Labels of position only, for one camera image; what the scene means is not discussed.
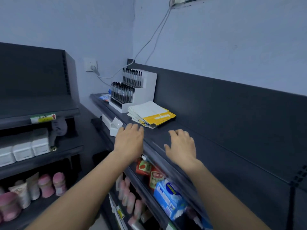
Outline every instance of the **pink jar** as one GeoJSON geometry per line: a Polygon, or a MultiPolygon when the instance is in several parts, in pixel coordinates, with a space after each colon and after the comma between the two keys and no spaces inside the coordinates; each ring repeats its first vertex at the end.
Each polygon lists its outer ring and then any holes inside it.
{"type": "Polygon", "coordinates": [[[38,179],[38,186],[41,189],[43,198],[48,198],[55,192],[52,186],[51,178],[48,174],[44,174],[38,179]]]}
{"type": "Polygon", "coordinates": [[[4,221],[11,221],[19,216],[21,207],[18,204],[18,195],[14,192],[0,195],[0,210],[4,221]]]}
{"type": "Polygon", "coordinates": [[[65,175],[63,173],[56,173],[53,176],[53,185],[56,188],[56,196],[62,196],[67,191],[65,184],[65,175]]]}

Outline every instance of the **blue tissue package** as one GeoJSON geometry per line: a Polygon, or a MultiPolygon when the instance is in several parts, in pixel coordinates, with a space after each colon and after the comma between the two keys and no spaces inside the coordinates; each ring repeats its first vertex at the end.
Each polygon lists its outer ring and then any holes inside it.
{"type": "Polygon", "coordinates": [[[187,207],[186,201],[167,179],[157,183],[153,195],[171,220],[181,216],[187,207]]]}

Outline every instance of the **red package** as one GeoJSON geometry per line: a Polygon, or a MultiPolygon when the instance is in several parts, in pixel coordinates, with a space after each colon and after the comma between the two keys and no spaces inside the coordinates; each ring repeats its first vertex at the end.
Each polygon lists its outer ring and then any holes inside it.
{"type": "Polygon", "coordinates": [[[136,166],[135,172],[137,174],[149,176],[151,171],[151,166],[152,164],[150,162],[142,160],[136,166]]]}
{"type": "Polygon", "coordinates": [[[149,188],[155,190],[158,182],[163,181],[164,175],[155,167],[151,167],[149,188]]]}

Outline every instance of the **white wall socket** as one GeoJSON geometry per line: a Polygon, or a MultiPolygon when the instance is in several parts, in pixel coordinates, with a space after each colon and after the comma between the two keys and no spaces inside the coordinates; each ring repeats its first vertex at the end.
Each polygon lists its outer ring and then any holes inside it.
{"type": "Polygon", "coordinates": [[[84,60],[84,68],[87,72],[93,72],[91,66],[94,65],[97,68],[97,60],[92,58],[83,58],[84,60]]]}

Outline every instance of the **wall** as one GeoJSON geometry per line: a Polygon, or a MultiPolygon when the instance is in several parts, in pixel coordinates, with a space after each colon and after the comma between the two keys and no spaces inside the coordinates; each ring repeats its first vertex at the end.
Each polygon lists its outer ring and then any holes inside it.
{"type": "MultiPolygon", "coordinates": [[[[134,56],[168,3],[136,0],[134,56]]],[[[307,95],[307,0],[199,0],[188,5],[171,10],[147,65],[307,95]]],[[[137,63],[145,63],[155,39],[137,63]]]]}
{"type": "Polygon", "coordinates": [[[75,60],[80,102],[100,116],[89,95],[108,86],[85,72],[83,58],[97,59],[104,77],[126,64],[132,56],[132,5],[133,0],[0,0],[0,42],[66,50],[75,60]]]}

